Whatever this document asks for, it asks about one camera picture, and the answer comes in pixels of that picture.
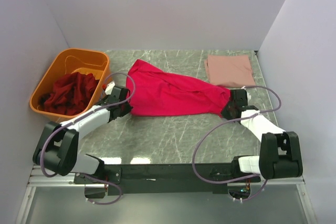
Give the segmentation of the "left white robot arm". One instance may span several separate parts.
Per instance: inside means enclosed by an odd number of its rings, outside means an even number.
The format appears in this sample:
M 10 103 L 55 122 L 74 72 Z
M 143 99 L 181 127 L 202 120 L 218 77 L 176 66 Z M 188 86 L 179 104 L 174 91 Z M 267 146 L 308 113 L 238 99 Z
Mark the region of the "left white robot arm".
M 33 162 L 56 175 L 82 173 L 103 176 L 104 161 L 88 154 L 79 154 L 79 141 L 96 128 L 131 112 L 130 90 L 113 85 L 107 94 L 87 112 L 62 123 L 45 125 L 33 154 Z

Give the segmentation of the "bright pink t shirt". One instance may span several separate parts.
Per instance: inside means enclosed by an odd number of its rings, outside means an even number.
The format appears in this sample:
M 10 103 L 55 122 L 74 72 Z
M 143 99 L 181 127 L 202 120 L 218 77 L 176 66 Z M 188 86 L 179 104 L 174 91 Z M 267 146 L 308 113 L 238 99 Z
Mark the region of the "bright pink t shirt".
M 134 116 L 220 115 L 230 98 L 225 87 L 164 72 L 140 59 L 128 75 L 132 80 L 127 80 L 126 87 L 135 92 L 130 100 Z

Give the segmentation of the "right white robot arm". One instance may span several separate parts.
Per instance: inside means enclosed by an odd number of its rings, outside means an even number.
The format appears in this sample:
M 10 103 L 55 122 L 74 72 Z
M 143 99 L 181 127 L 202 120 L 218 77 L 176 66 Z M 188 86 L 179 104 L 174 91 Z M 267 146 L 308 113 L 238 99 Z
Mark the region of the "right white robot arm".
M 265 179 L 300 177 L 303 164 L 299 137 L 270 122 L 254 105 L 248 102 L 245 89 L 230 90 L 230 98 L 221 111 L 227 120 L 239 122 L 260 141 L 258 156 L 239 156 L 239 171 L 262 176 Z

